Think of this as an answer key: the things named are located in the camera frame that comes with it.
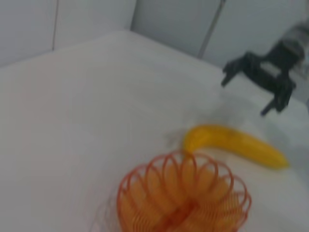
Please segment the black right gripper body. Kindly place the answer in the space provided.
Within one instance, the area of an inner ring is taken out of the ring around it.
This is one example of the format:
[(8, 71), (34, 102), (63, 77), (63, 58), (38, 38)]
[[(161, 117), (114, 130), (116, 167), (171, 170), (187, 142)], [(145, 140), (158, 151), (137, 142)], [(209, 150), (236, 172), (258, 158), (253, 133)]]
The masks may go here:
[(243, 72), (276, 97), (289, 97), (296, 88), (290, 71), (304, 57), (305, 51), (299, 42), (280, 40), (264, 55), (248, 52), (244, 56)]

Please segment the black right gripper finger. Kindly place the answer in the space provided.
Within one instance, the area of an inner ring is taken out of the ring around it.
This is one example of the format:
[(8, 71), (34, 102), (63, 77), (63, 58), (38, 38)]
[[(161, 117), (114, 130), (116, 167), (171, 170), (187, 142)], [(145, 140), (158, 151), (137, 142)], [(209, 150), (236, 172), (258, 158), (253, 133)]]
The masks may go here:
[(270, 111), (275, 110), (277, 113), (281, 113), (289, 103), (291, 95), (275, 95), (266, 107), (261, 111), (261, 116), (266, 116)]
[(253, 82), (253, 78), (245, 72), (245, 68), (249, 67), (254, 55), (252, 52), (247, 52), (242, 57), (228, 62), (223, 68), (223, 73), (225, 74), (224, 79), (221, 82), (221, 86), (225, 87), (238, 73), (244, 73), (245, 76)]

